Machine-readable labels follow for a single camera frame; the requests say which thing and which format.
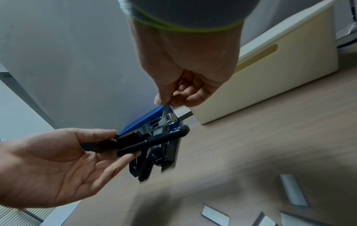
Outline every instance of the sleeve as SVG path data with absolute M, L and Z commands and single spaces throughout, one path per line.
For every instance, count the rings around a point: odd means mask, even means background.
M 160 29 L 214 32 L 244 21 L 259 0 L 119 0 L 134 20 Z

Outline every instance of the white storage box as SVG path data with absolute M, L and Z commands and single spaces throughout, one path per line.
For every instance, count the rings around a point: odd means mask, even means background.
M 336 71 L 335 2 L 303 10 L 243 46 L 232 78 L 191 108 L 197 120 L 208 123 Z

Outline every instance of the stapler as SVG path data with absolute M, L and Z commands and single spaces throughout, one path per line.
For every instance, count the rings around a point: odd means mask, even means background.
M 118 157 L 141 151 L 141 155 L 129 163 L 130 173 L 141 182 L 148 179 L 154 165 L 167 167 L 175 162 L 179 139 L 189 131 L 190 128 L 180 125 L 175 113 L 170 112 L 170 105 L 165 105 L 161 117 L 126 134 L 101 141 L 91 151 L 117 150 Z

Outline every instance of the wooden table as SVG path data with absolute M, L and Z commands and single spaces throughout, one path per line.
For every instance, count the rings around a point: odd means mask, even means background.
M 213 225 L 206 203 L 252 225 L 279 210 L 332 225 L 357 225 L 357 51 L 340 53 L 337 73 L 207 125 L 187 119 L 174 170 L 154 167 L 139 184 L 128 168 L 83 200 L 69 225 Z M 312 209 L 291 207 L 279 174 L 296 175 Z

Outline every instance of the hand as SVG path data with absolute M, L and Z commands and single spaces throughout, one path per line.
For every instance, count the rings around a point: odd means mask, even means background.
M 156 105 L 200 105 L 234 73 L 243 24 L 216 33 L 170 32 L 135 21 L 130 25 L 141 66 L 158 88 Z
M 95 195 L 140 153 L 85 152 L 115 130 L 60 129 L 0 142 L 0 204 L 55 207 Z

